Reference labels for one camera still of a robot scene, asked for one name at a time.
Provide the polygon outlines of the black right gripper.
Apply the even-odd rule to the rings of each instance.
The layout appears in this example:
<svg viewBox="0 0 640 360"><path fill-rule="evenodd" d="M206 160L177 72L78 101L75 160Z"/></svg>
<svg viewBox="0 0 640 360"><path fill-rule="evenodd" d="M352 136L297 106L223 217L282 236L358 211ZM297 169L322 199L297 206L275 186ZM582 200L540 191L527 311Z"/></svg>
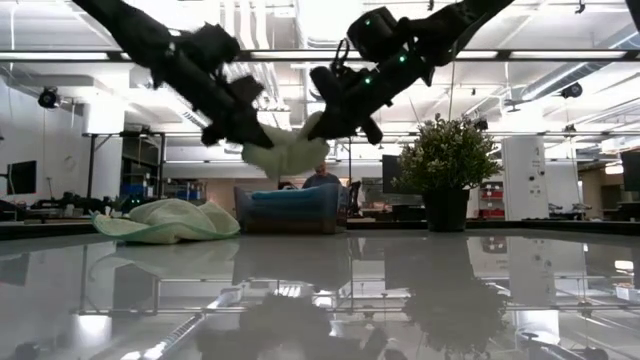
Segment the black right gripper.
<svg viewBox="0 0 640 360"><path fill-rule="evenodd" d="M432 84L435 66L415 54L398 54L378 69L355 72L347 67L340 75L319 68L319 93L325 101L324 111L312 113L305 138L333 140L365 133L372 145L379 144L383 133L372 115L418 79Z"/></svg>

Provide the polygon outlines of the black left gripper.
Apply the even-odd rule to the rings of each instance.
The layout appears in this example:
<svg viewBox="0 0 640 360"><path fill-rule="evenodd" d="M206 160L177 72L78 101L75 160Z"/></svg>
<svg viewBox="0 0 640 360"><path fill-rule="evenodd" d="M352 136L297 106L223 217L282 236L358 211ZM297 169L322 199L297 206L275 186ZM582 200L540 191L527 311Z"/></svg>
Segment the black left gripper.
<svg viewBox="0 0 640 360"><path fill-rule="evenodd" d="M210 119L202 129L201 142L214 145L226 140L270 149L271 139L255 118L255 78L251 75L229 82L223 72L210 74L190 60L183 51L168 48L154 79L165 82Z"/></svg>

